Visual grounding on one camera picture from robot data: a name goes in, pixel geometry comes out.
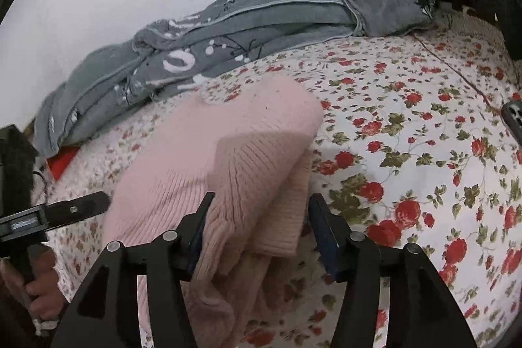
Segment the person's left hand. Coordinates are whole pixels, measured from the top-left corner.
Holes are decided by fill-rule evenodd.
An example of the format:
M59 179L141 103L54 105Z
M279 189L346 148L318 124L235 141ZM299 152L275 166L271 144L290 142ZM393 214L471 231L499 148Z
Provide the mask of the person's left hand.
M28 249L32 277L1 259L1 346L42 347L51 341L67 301L58 288L51 248Z

